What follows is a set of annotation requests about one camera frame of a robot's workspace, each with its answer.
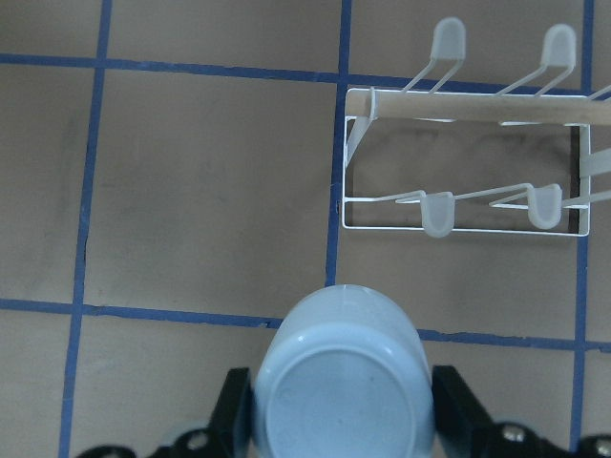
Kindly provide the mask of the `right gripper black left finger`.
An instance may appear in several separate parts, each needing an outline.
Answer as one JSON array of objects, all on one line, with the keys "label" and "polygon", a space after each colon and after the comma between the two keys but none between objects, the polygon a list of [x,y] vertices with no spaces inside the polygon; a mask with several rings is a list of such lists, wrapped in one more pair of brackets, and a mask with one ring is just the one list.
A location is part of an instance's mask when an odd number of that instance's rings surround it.
[{"label": "right gripper black left finger", "polygon": [[231,368],[209,423],[210,457],[246,457],[251,439],[250,369]]}]

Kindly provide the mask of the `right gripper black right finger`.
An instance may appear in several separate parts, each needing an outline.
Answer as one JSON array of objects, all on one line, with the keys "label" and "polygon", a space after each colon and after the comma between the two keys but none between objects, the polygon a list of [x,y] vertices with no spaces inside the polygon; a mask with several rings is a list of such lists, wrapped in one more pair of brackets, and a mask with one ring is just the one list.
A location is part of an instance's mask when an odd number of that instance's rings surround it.
[{"label": "right gripper black right finger", "polygon": [[452,365],[432,368],[435,430],[447,457],[483,457],[494,421]]}]

